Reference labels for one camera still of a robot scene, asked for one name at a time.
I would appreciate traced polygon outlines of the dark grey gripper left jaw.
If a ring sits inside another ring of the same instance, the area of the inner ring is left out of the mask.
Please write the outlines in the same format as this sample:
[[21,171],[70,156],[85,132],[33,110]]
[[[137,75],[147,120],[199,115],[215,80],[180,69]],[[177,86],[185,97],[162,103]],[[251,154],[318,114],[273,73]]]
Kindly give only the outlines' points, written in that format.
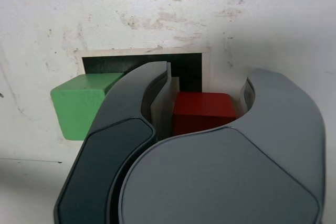
[[173,134],[178,81],[167,61],[127,73],[108,91],[54,207],[55,223],[117,223],[131,165]]

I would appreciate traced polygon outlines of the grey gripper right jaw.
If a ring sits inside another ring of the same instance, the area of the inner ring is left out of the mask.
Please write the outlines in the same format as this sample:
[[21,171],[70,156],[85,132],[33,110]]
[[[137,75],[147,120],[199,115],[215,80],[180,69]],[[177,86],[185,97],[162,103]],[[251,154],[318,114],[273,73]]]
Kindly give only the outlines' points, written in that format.
[[286,76],[248,75],[249,110],[230,124],[147,149],[124,179],[120,223],[320,223],[326,131]]

